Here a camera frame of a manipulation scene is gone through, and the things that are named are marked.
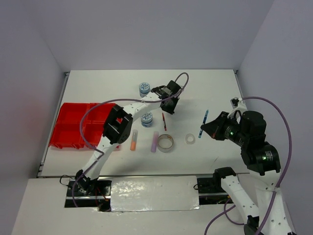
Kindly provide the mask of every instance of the pen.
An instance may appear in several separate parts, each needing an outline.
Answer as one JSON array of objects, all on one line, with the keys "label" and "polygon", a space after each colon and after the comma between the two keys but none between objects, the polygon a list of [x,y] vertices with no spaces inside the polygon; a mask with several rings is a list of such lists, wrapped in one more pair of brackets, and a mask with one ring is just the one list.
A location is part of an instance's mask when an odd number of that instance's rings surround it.
[{"label": "pen", "polygon": [[[208,115],[208,114],[209,114],[209,110],[206,110],[205,115],[204,115],[204,119],[203,119],[203,122],[202,122],[202,125],[205,124],[206,118],[207,118],[207,115]],[[202,130],[200,130],[199,138],[201,138],[201,135],[202,135]]]},{"label": "pen", "polygon": [[166,124],[165,124],[165,118],[164,118],[164,113],[162,113],[162,118],[163,118],[163,125],[164,125],[164,130],[167,131],[166,129]]}]

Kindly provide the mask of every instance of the orange marker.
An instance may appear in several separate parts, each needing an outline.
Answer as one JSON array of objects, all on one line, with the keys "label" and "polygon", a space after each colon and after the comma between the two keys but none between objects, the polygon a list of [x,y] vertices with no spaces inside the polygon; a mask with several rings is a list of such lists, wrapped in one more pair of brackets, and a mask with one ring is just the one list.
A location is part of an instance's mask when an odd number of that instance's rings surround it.
[{"label": "orange marker", "polygon": [[135,151],[136,150],[137,136],[138,136],[138,131],[137,130],[133,130],[131,151]]}]

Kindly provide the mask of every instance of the white panel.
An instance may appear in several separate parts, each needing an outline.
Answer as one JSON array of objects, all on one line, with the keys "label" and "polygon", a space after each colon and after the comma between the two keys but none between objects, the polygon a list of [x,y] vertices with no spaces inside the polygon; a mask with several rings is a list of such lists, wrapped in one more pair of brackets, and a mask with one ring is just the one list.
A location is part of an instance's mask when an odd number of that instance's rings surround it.
[{"label": "white panel", "polygon": [[113,212],[199,209],[199,194],[193,188],[196,184],[196,176],[114,178],[111,209]]},{"label": "white panel", "polygon": [[[312,234],[312,39],[313,1],[275,0],[239,69],[245,96],[273,101],[285,114],[292,133],[292,161],[282,182],[297,234]],[[285,125],[270,105],[247,102],[267,122],[267,138],[284,167],[288,155]]]},{"label": "white panel", "polygon": [[235,69],[273,0],[23,0],[64,70]]},{"label": "white panel", "polygon": [[[29,180],[12,235],[202,235],[210,220],[223,211],[223,205],[171,212],[64,208],[66,191],[58,179]],[[240,220],[236,208],[228,215]],[[208,235],[226,234],[243,235],[243,228],[222,216],[209,228]]]},{"label": "white panel", "polygon": [[19,0],[0,1],[0,228],[11,234],[35,177],[64,75]]}]

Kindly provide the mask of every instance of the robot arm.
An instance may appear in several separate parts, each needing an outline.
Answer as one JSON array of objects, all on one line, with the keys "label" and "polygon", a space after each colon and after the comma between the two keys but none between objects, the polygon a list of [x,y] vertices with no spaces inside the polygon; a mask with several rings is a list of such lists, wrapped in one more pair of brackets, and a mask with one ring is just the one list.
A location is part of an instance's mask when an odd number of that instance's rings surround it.
[{"label": "robot arm", "polygon": [[280,177],[280,161],[276,148],[265,141],[266,122],[263,115],[247,111],[242,99],[232,99],[233,111],[221,112],[214,121],[201,129],[215,140],[231,140],[241,148],[241,157],[255,184],[258,207],[241,187],[235,172],[230,168],[216,169],[217,184],[233,199],[245,222],[245,235],[254,235],[263,221],[273,192],[276,197],[272,210],[262,229],[264,235],[294,235],[286,220],[282,193],[275,185]]},{"label": "robot arm", "polygon": [[[133,121],[157,108],[161,108],[163,111],[173,114],[179,100],[180,92],[180,85],[174,81],[170,81],[167,86],[153,88],[141,99],[142,102],[135,102],[125,107],[115,105],[112,108],[104,124],[103,135],[97,145],[97,150],[99,151],[95,150],[87,164],[76,173],[75,179],[79,179],[77,185],[82,193],[88,195],[95,190],[97,179],[104,163],[118,144],[125,142],[129,137]],[[174,94],[178,94],[178,96],[169,98]]]}]

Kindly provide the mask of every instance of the red pen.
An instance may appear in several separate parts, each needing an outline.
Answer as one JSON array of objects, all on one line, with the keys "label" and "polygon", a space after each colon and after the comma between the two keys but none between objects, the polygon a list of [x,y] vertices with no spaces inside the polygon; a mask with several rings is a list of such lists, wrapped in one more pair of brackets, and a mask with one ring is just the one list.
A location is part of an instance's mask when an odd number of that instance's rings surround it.
[{"label": "red pen", "polygon": [[165,124],[164,113],[162,113],[162,118],[163,118],[164,130],[167,131],[167,129],[166,129],[166,124]]}]

